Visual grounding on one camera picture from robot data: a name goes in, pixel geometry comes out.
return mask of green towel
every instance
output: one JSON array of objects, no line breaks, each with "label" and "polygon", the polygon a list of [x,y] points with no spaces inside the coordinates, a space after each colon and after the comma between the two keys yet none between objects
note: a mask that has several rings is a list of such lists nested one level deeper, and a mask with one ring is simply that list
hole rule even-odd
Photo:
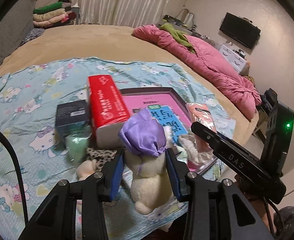
[{"label": "green towel", "polygon": [[56,3],[52,3],[50,5],[44,6],[44,7],[39,7],[37,9],[34,9],[35,14],[44,14],[47,12],[51,12],[51,11],[55,11],[57,9],[62,8],[63,6],[63,2],[56,2]]},{"label": "green towel", "polygon": [[187,38],[184,36],[184,34],[187,34],[187,33],[176,30],[170,23],[165,23],[164,25],[161,25],[159,29],[169,32],[171,36],[175,39],[175,41],[185,46],[190,52],[196,53],[194,51],[194,47],[192,46],[192,44],[189,43]]}]

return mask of pink comforter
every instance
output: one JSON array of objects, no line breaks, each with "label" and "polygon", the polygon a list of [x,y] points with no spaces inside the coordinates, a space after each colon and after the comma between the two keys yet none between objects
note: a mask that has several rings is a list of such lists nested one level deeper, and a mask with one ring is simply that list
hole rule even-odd
[{"label": "pink comforter", "polygon": [[193,54],[176,42],[170,33],[159,30],[155,25],[138,27],[134,29],[133,35],[152,42],[178,57],[210,81],[247,119],[253,118],[256,106],[261,103],[259,93],[253,84],[240,76],[214,47],[199,38],[186,36],[189,43],[194,46],[196,54]]}]

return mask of leopard print fabric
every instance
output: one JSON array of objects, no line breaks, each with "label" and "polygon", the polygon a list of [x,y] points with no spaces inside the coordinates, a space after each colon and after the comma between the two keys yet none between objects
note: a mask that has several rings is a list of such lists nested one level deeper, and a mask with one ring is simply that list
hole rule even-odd
[{"label": "leopard print fabric", "polygon": [[88,155],[87,160],[96,161],[95,171],[97,172],[102,170],[106,162],[109,162],[114,159],[114,156],[117,151],[116,150],[95,150],[93,148],[87,148],[86,152]]}]

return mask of light blue blanket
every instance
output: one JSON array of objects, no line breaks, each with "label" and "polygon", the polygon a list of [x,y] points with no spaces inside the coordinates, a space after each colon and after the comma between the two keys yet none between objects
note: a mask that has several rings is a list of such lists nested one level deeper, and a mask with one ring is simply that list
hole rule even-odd
[{"label": "light blue blanket", "polygon": [[[60,179],[77,180],[67,151],[55,134],[56,106],[85,99],[87,77],[96,74],[112,75],[119,89],[173,87],[186,102],[207,103],[217,130],[232,138],[235,121],[229,119],[209,90],[176,64],[74,58],[7,74],[0,78],[0,131],[18,156],[29,218]],[[224,169],[225,165],[217,161],[204,176],[217,179]],[[110,239],[141,239],[186,212],[186,205],[177,205],[151,219],[135,212],[129,190],[120,187],[116,205],[104,205],[104,210]],[[79,213],[76,219],[77,237],[81,238]],[[0,234],[16,240],[23,228],[16,174],[8,152],[0,144]]]}]

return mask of metal screw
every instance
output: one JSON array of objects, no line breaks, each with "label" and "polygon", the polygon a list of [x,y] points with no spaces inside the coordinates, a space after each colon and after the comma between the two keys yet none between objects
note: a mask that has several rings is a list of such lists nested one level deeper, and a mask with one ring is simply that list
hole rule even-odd
[{"label": "metal screw", "polygon": [[231,179],[224,179],[222,182],[223,182],[226,186],[231,186],[231,185],[232,185],[232,181],[231,181]]},{"label": "metal screw", "polygon": [[100,171],[94,173],[94,177],[95,177],[96,179],[100,179],[102,176],[103,176],[103,173],[100,172]]},{"label": "metal screw", "polygon": [[66,179],[61,179],[60,181],[58,181],[58,185],[59,186],[65,186],[67,184],[67,180]]},{"label": "metal screw", "polygon": [[190,171],[190,172],[187,173],[187,176],[188,176],[189,178],[194,179],[195,177],[197,177],[197,173],[195,173],[195,172],[193,172],[193,171]]}]

